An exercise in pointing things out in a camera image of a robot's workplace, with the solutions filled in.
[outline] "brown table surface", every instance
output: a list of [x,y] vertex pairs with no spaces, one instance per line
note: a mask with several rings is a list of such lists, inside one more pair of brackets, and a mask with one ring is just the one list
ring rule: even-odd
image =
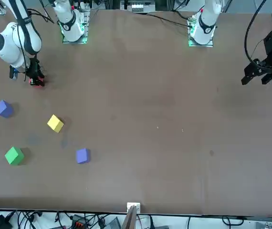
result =
[[[172,12],[160,16],[184,21]],[[222,14],[214,47],[187,44],[186,28],[100,10],[86,45],[64,45],[35,18],[44,89],[8,77],[0,59],[0,208],[272,216],[272,83],[241,85],[251,14]],[[12,15],[0,17],[0,31]],[[258,15],[250,53],[272,30]],[[263,44],[254,57],[265,58]],[[57,134],[47,121],[65,122]],[[22,148],[23,165],[4,155]],[[75,151],[91,150],[79,165]]]

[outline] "black cable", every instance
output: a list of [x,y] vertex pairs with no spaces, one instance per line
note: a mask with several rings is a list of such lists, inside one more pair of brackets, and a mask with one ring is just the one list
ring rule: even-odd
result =
[[152,16],[152,17],[155,17],[155,18],[159,18],[159,19],[161,19],[161,20],[168,21],[168,22],[173,23],[173,24],[175,24],[175,25],[180,25],[180,26],[185,26],[185,27],[188,27],[188,28],[192,28],[191,25],[185,25],[185,24],[178,23],[178,22],[175,22],[175,21],[171,21],[171,20],[168,20],[168,19],[166,19],[166,18],[162,18],[162,17],[156,16],[156,15],[147,14],[147,16]]
[[150,217],[150,229],[155,229],[153,218],[151,215],[149,215],[149,217]]
[[11,217],[14,215],[14,213],[16,212],[16,210],[14,210],[13,212],[10,212],[7,216],[6,216],[6,218],[4,219],[6,222],[9,222],[10,221],[10,219],[11,219]]
[[35,212],[33,212],[33,213],[31,213],[31,215],[29,215],[29,213],[27,212],[26,214],[24,214],[24,216],[26,217],[26,223],[25,223],[25,227],[24,227],[24,229],[26,229],[26,225],[27,225],[27,222],[29,221],[30,222],[30,225],[29,226],[31,226],[32,227],[32,229],[36,229],[36,227],[33,225],[33,220],[34,220],[34,215],[35,214],[37,214],[37,212],[35,211]]
[[37,10],[35,10],[35,9],[32,9],[32,8],[28,8],[27,10],[28,10],[28,13],[29,13],[30,15],[39,15],[39,16],[41,16],[41,17],[45,20],[45,22],[50,21],[51,23],[54,24],[54,21],[53,21],[53,20],[51,20],[50,18],[48,18],[48,17],[42,15],[41,12],[39,12],[39,11],[37,11]]
[[260,44],[260,42],[262,42],[263,40],[264,40],[264,38],[261,39],[261,40],[256,44],[256,46],[255,46],[255,48],[254,48],[254,51],[252,51],[251,57],[254,55],[254,52],[255,52],[255,50],[256,50],[258,44]]
[[[109,214],[101,217],[100,219],[104,219],[105,217],[109,216]],[[94,223],[89,229],[92,229],[99,221],[97,221],[96,223]]]
[[229,228],[231,229],[232,226],[241,226],[244,223],[244,219],[241,219],[242,222],[241,223],[231,223],[230,222],[230,218],[228,218],[227,216],[222,216],[222,221],[226,226],[229,226]]
[[44,9],[45,13],[47,14],[47,16],[48,16],[49,20],[50,20],[50,21],[52,21],[52,22],[53,22],[53,24],[54,24],[54,21],[51,19],[51,17],[50,17],[50,15],[49,15],[49,13],[48,13],[48,12],[47,12],[47,10],[45,9],[45,6],[44,6],[43,1],[42,1],[42,0],[39,0],[39,1],[40,1],[40,3],[41,3],[41,6],[42,6],[42,8]]
[[30,12],[31,15],[38,15],[38,16],[41,16],[46,22],[50,21],[51,23],[54,24],[54,22],[52,22],[49,18],[47,18],[46,16],[42,15],[42,14],[39,14],[39,13],[32,13]]
[[177,10],[173,10],[173,12],[177,13],[182,19],[188,20],[189,17],[184,17],[183,15],[181,15],[180,12],[178,12]]
[[185,6],[187,6],[189,2],[190,2],[190,0],[183,0],[182,3],[179,6],[177,6],[174,11],[177,11],[178,8],[180,8],[184,3],[186,3]]
[[203,6],[198,10],[198,12],[200,12],[200,10],[204,8],[204,6],[205,6],[205,5],[203,5]]
[[67,212],[64,212],[64,214],[67,215],[70,220],[73,220],[73,216],[68,215]]
[[141,227],[141,229],[143,229],[143,228],[142,228],[142,223],[141,223],[141,220],[140,220],[139,215],[137,215],[137,217],[138,217],[138,219],[139,219],[140,227]]
[[191,219],[191,217],[189,217],[189,219],[188,219],[187,229],[189,229],[190,219]]
[[37,12],[37,13],[39,13],[40,15],[42,15],[39,11],[37,11],[37,10],[35,10],[35,9],[32,9],[32,8],[28,8],[27,11],[28,11],[29,14],[33,14],[31,11],[34,11],[34,12]]
[[55,222],[56,222],[56,221],[59,221],[59,224],[60,224],[61,228],[64,229],[64,227],[63,227],[63,225],[62,225],[62,223],[61,223],[60,213],[59,213],[59,212],[56,213],[55,218],[56,218]]
[[17,35],[18,35],[18,40],[20,41],[20,45],[21,45],[21,51],[22,51],[22,56],[23,56],[23,60],[25,61],[25,78],[24,78],[24,81],[26,81],[26,72],[28,70],[28,67],[27,67],[27,63],[26,63],[26,57],[25,57],[25,53],[23,52],[23,47],[22,47],[22,44],[21,44],[21,38],[20,38],[20,32],[19,32],[19,25],[17,25]]
[[261,70],[264,70],[266,73],[272,73],[272,68],[262,67],[262,66],[258,65],[257,63],[255,63],[255,62],[251,59],[251,57],[250,57],[250,55],[249,55],[249,53],[248,53],[248,51],[247,51],[247,37],[248,37],[248,35],[249,35],[249,31],[250,31],[251,25],[253,24],[253,22],[254,22],[254,20],[255,20],[255,18],[256,18],[256,16],[257,16],[257,14],[259,13],[259,11],[261,10],[262,6],[265,4],[266,1],[267,1],[267,0],[263,0],[263,1],[261,2],[260,6],[258,7],[258,9],[256,10],[256,12],[254,13],[254,15],[253,15],[253,17],[251,18],[251,21],[250,21],[250,23],[249,23],[249,25],[248,25],[248,27],[247,27],[247,29],[246,29],[245,38],[244,38],[244,50],[245,50],[245,55],[246,55],[247,59],[249,59],[250,63],[251,63],[253,66],[255,66],[256,68],[259,68],[259,69],[261,69]]

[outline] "wooden block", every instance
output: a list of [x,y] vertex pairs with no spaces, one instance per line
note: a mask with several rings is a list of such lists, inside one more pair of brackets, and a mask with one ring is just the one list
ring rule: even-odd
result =
[[0,100],[0,116],[9,118],[13,114],[13,107],[6,101]]
[[88,149],[79,149],[76,151],[75,159],[78,164],[83,164],[90,161],[90,151]]
[[64,126],[64,123],[60,121],[60,119],[57,118],[57,116],[52,115],[51,118],[48,121],[48,126],[55,132],[59,132],[61,128]]
[[8,163],[12,166],[17,166],[25,157],[21,149],[12,147],[5,155]]

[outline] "yellow cube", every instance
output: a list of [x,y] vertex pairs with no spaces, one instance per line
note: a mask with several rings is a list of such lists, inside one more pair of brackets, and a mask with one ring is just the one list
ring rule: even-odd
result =
[[55,132],[59,132],[61,130],[61,128],[64,126],[64,123],[62,123],[60,121],[60,119],[57,118],[57,116],[52,115],[50,120],[48,121],[48,126],[50,126],[50,128],[52,130],[54,130]]

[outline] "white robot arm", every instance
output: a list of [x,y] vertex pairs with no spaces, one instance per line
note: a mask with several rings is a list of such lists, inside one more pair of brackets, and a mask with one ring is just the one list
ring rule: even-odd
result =
[[205,45],[210,42],[221,9],[220,0],[205,0],[205,6],[194,16],[197,23],[190,34],[196,43]]
[[85,30],[82,30],[84,15],[72,9],[69,0],[49,0],[62,27],[63,35],[69,42],[77,41]]
[[[0,33],[0,58],[10,64],[12,69],[25,72],[31,85],[43,86],[44,75],[40,71],[36,54],[41,50],[42,40],[36,31],[23,0],[2,0],[12,11],[18,23],[10,22]],[[29,58],[26,53],[35,55]]]

